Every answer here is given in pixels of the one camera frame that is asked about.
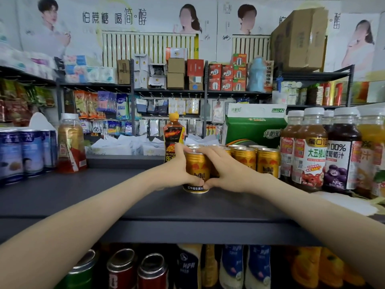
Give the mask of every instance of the hi-tiger bottle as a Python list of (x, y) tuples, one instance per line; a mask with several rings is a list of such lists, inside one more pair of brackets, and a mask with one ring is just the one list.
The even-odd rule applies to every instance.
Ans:
[(170, 122), (167, 123), (164, 128), (164, 145), (166, 146), (166, 156), (164, 162), (170, 161), (175, 157), (175, 143), (184, 142), (184, 126), (182, 126), (178, 119), (178, 113), (171, 113), (169, 115)]

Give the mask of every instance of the green can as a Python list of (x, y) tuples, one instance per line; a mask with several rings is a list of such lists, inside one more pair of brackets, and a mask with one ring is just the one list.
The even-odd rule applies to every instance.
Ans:
[(97, 254), (90, 249), (54, 289), (92, 289), (92, 273)]

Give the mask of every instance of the red box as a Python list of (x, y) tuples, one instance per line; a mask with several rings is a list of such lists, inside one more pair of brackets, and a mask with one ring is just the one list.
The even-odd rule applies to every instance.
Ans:
[(237, 80), (246, 80), (247, 69), (246, 67), (234, 66), (233, 78)]
[(208, 90), (219, 91), (221, 89), (221, 78), (209, 77)]
[(235, 53), (233, 54), (233, 66), (246, 67), (247, 54)]
[(188, 59), (187, 60), (187, 76), (200, 76), (203, 77), (205, 67), (205, 60), (195, 60)]
[(233, 91), (233, 78), (222, 78), (222, 91)]
[(222, 65), (222, 78), (232, 78), (234, 75), (233, 65)]
[(246, 91), (246, 80), (233, 79), (233, 91)]
[(221, 77), (222, 64), (209, 64), (209, 77)]

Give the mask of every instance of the bottle cap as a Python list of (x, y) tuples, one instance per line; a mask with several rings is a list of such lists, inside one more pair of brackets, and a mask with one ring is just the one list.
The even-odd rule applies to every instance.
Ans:
[(303, 111), (289, 111), (288, 117), (303, 117)]
[(363, 116), (385, 116), (385, 109), (378, 107), (365, 107), (359, 110), (360, 115)]
[(324, 117), (333, 117), (334, 111), (325, 111), (323, 114)]
[(170, 121), (176, 121), (179, 119), (179, 114), (177, 112), (171, 112), (169, 114)]
[(78, 119), (78, 114), (62, 114), (62, 119)]
[(358, 114), (359, 111), (355, 107), (341, 107), (334, 111), (335, 116), (357, 116)]
[(323, 107), (308, 107), (303, 111), (304, 116), (320, 114), (323, 116), (325, 110)]

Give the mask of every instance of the radiator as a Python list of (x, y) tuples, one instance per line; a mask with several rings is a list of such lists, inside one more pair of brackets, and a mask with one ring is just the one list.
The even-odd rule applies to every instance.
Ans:
[(270, 59), (270, 35), (233, 35), (233, 53), (246, 53), (247, 62), (256, 57)]
[(117, 60), (126, 60), (136, 53), (147, 53), (154, 63), (166, 63), (167, 47), (188, 48), (188, 57), (198, 54), (195, 34), (140, 33), (103, 31), (103, 66), (117, 67)]

